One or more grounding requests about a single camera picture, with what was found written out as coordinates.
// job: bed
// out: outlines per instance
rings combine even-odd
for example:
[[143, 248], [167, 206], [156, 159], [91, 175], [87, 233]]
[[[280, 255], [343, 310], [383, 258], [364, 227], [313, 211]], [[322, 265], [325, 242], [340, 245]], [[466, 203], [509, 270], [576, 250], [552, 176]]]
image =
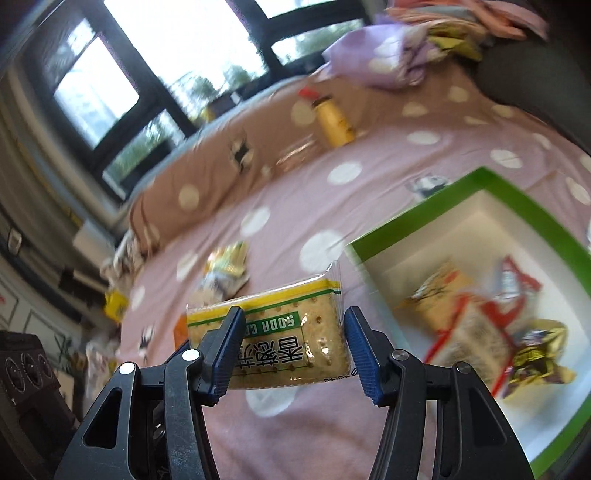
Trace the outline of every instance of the bed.
[[[297, 90], [310, 82], [334, 95], [358, 130], [355, 142], [330, 150], [313, 124], [305, 131], [293, 124]], [[240, 294], [287, 284], [339, 260], [345, 307], [361, 307], [373, 328], [387, 331], [343, 254], [346, 244], [434, 186], [479, 166], [527, 192], [587, 242], [591, 157], [533, 116], [484, 97], [454, 62], [431, 67], [422, 85], [396, 92], [311, 77], [288, 82], [267, 100], [262, 103], [270, 109], [281, 104], [280, 114], [258, 112], [256, 131], [249, 127], [254, 114], [242, 112], [242, 119], [208, 135], [223, 136], [219, 142], [232, 149], [231, 139], [243, 129], [252, 151], [248, 165], [237, 167], [222, 147], [203, 139], [136, 198], [131, 223], [153, 256], [131, 292], [121, 360], [156, 365], [168, 358], [174, 325], [207, 255], [239, 239], [248, 241], [251, 275]], [[313, 153], [289, 171], [275, 171], [281, 153], [308, 135], [317, 137]], [[191, 172], [197, 159], [204, 166]], [[222, 178], [213, 181], [213, 170]], [[199, 188], [181, 193], [191, 182], [200, 182]], [[138, 345], [151, 326], [154, 338], [144, 360]], [[204, 414], [221, 478], [365, 479], [386, 411], [372, 405], [353, 375], [305, 387], [229, 391]], [[434, 431], [428, 418], [419, 478], [431, 478]]]

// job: blue gripper pad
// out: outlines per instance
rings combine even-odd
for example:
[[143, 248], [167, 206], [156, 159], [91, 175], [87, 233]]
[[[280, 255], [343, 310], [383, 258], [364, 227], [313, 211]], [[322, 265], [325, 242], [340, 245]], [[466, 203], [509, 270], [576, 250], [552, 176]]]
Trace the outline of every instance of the blue gripper pad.
[[378, 405], [384, 396], [380, 382], [380, 364], [374, 350], [375, 337], [359, 307], [345, 311], [345, 337], [365, 394]]
[[244, 311], [241, 308], [232, 307], [220, 328], [207, 333], [207, 335], [215, 333], [215, 336], [205, 355], [202, 378], [209, 383], [207, 394], [214, 403], [217, 403], [228, 390], [245, 329]]

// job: window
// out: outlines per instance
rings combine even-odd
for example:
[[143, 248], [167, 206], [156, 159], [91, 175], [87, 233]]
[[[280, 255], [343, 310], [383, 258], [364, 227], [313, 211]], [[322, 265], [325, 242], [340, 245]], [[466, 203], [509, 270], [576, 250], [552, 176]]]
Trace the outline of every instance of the window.
[[209, 102], [267, 72], [225, 0], [105, 0], [105, 5], [193, 122]]
[[291, 12], [297, 8], [332, 1], [334, 0], [256, 0], [261, 9], [265, 12], [265, 15], [269, 18]]
[[282, 65], [315, 52], [325, 51], [347, 32], [363, 27], [361, 20], [351, 20], [285, 38], [273, 45], [273, 52]]
[[205, 122], [314, 70], [363, 22], [361, 0], [66, 1], [22, 64], [69, 150], [122, 201]]
[[[184, 135], [174, 122], [167, 111], [160, 113], [142, 131], [129, 142], [109, 166], [103, 171], [104, 181], [117, 193], [119, 197], [125, 199], [131, 189], [140, 180], [150, 168], [158, 161], [162, 160], [174, 148], [178, 147], [184, 140]], [[161, 151], [161, 155], [155, 158], [155, 163], [144, 165], [138, 173], [139, 178], [132, 178], [130, 175], [137, 170], [155, 150]]]
[[86, 47], [54, 95], [91, 148], [139, 98], [100, 38]]

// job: black window frame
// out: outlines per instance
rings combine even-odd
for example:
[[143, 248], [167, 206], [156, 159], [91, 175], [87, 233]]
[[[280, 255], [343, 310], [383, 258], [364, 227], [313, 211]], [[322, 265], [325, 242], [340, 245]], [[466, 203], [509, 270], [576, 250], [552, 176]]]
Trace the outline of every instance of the black window frame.
[[[271, 18], [265, 15], [256, 0], [225, 1], [245, 27], [268, 69], [266, 74], [236, 90], [242, 99], [250, 98], [280, 80], [295, 75], [308, 74], [324, 63], [322, 53], [316, 52], [283, 65], [272, 50], [272, 46], [276, 42], [350, 20], [362, 20], [366, 25], [371, 23], [361, 0], [333, 0], [295, 9]], [[24, 51], [25, 61], [23, 62], [25, 72], [37, 99], [40, 101], [41, 108], [51, 118], [57, 133], [68, 150], [79, 164], [90, 172], [105, 192], [121, 204], [131, 197], [133, 187], [127, 185], [127, 196], [122, 199], [104, 180], [103, 172], [129, 142], [163, 111], [168, 112], [186, 139], [198, 132], [202, 125], [195, 125], [189, 120], [166, 85], [135, 49], [103, 0], [66, 0], [66, 2], [82, 13], [93, 28], [96, 34], [95, 38], [98, 37], [103, 41], [125, 77], [136, 90], [137, 103], [115, 122], [98, 145], [92, 149], [55, 99], [54, 89], [44, 83], [41, 65], [28, 54], [27, 48]], [[35, 36], [33, 38], [33, 42], [35, 41], [42, 41], [42, 39], [40, 40], [37, 35], [37, 38]], [[146, 166], [142, 165], [146, 159], [149, 158], [153, 167], [171, 151], [170, 148], [157, 150], [158, 152], [154, 155], [148, 154], [146, 158], [142, 159], [129, 175], [136, 179], [141, 178], [146, 173]]]

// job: purple cloth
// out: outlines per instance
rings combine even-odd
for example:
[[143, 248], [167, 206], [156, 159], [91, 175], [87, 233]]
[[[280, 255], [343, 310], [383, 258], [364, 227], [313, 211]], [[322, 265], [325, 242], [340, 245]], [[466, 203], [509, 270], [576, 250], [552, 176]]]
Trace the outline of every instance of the purple cloth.
[[433, 49], [437, 47], [427, 41], [426, 28], [388, 22], [345, 34], [324, 52], [324, 58], [335, 75], [396, 89], [423, 81]]

